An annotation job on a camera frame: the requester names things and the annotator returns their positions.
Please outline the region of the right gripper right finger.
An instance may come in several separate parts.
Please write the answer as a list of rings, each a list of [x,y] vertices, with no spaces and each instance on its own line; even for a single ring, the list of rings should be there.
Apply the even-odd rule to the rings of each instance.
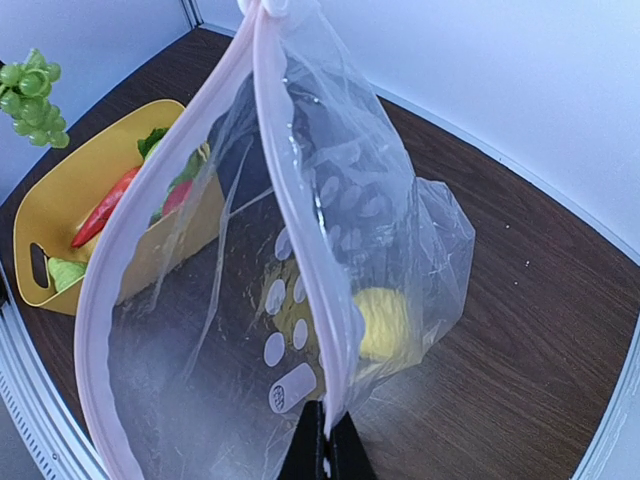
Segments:
[[[332,428],[329,438],[330,478],[375,480],[375,472],[349,413]]]

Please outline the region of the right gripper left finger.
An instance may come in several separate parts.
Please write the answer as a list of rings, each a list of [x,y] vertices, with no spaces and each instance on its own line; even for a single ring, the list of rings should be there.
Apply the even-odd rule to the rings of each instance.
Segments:
[[[321,480],[325,472],[325,436],[323,405],[305,403],[289,449],[283,461],[280,480]]]

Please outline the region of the yellow toy apple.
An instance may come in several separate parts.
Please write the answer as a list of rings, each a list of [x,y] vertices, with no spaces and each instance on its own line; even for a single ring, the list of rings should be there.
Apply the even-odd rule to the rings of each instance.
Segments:
[[[354,296],[365,324],[359,354],[363,360],[397,371],[420,363],[423,356],[419,328],[409,314],[406,296],[394,289],[372,287]]]

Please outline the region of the clear dotted zip bag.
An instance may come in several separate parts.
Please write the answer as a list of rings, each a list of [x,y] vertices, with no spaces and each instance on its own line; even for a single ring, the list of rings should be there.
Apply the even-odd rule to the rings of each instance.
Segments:
[[[474,243],[320,5],[249,2],[89,261],[75,368],[108,476],[274,479],[319,401],[330,477],[332,428],[419,364],[360,357],[354,296],[402,292],[424,358],[462,316]]]

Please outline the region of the green toy grapes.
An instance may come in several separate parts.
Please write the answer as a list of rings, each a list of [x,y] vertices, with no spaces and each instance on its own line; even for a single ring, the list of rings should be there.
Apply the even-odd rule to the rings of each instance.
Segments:
[[[1,67],[1,111],[12,118],[14,131],[33,146],[64,149],[69,145],[67,122],[50,101],[61,67],[31,49],[22,63]]]

